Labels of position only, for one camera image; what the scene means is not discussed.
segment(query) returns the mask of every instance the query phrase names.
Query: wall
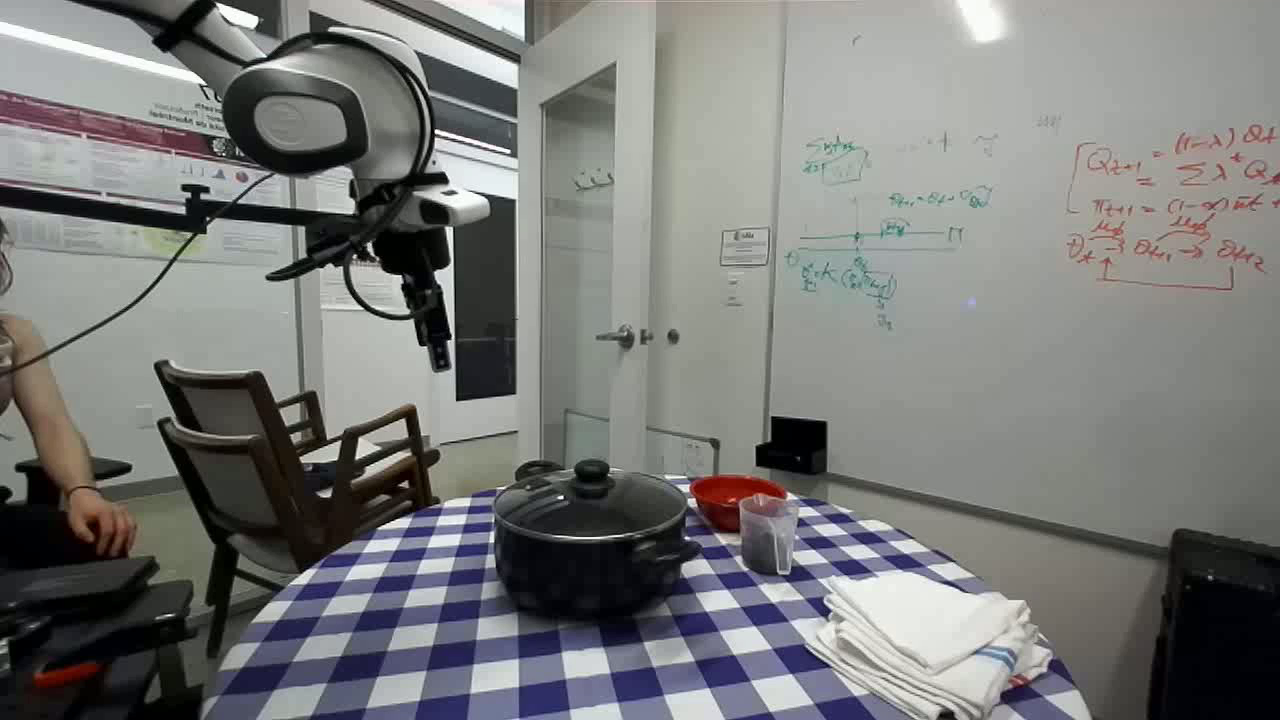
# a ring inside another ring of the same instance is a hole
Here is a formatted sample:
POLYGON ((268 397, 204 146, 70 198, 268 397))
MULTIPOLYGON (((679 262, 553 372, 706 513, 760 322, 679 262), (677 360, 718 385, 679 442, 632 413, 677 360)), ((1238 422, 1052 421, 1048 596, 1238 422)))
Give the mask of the wall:
MULTIPOLYGON (((779 3, 659 3, 650 317, 684 339, 656 343, 650 422, 718 436, 729 470, 753 470, 765 436, 766 271, 740 271, 730 307, 718 229, 771 229, 779 63, 779 3)), ((1161 559, 848 484, 823 493, 1027 596, 1092 713, 1145 715, 1161 559)))

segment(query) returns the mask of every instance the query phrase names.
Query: floor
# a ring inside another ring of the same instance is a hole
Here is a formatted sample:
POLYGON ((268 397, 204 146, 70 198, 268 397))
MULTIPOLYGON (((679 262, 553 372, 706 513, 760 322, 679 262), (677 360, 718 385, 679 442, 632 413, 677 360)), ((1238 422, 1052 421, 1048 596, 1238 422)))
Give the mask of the floor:
MULTIPOLYGON (((478 487, 498 487, 516 470, 516 436, 488 436, 467 442, 445 442, 438 465, 432 469, 434 495, 467 495, 478 487)), ((191 604, 191 629, 201 629, 194 639, 183 644, 183 671, 191 682, 208 682, 214 671, 214 660, 204 660, 204 579, 212 545, 191 513, 191 500, 178 484, 170 487, 135 487, 119 495, 127 513, 140 520, 135 554, 158 559, 158 579, 191 579, 194 604, 191 604)), ((222 648, 237 644, 240 629, 250 619, 250 613, 268 599, 256 582, 237 582, 237 615, 222 633, 222 648)))

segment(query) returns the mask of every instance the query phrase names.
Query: blue checkered tablecloth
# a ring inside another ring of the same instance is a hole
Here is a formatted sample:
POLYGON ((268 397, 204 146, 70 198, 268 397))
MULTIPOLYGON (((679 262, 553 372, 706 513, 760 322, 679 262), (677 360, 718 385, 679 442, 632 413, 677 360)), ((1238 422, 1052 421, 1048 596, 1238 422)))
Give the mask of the blue checkered tablecloth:
MULTIPOLYGON (((227 648, 208 715, 901 715, 805 648, 826 577, 922 573, 976 586, 880 520, 800 500, 795 573, 753 577, 735 534, 686 515, 703 552, 632 619, 537 619, 492 568, 492 493, 384 524, 294 577, 227 648)), ((1064 662, 994 715, 1088 715, 1064 662)))

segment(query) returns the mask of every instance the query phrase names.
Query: door frame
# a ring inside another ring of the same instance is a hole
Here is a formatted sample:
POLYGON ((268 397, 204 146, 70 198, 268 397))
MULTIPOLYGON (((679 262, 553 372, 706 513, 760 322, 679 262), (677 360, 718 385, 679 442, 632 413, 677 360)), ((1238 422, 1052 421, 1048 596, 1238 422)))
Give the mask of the door frame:
MULTIPOLYGON (((549 456, 539 399, 539 248, 543 103, 615 69, 613 329, 646 329, 650 156, 656 156, 656 0, 585 3, 519 61, 519 207, 516 207, 516 391, 519 456, 549 456)), ((608 391, 608 460, 642 469, 646 349, 618 352, 608 391)))

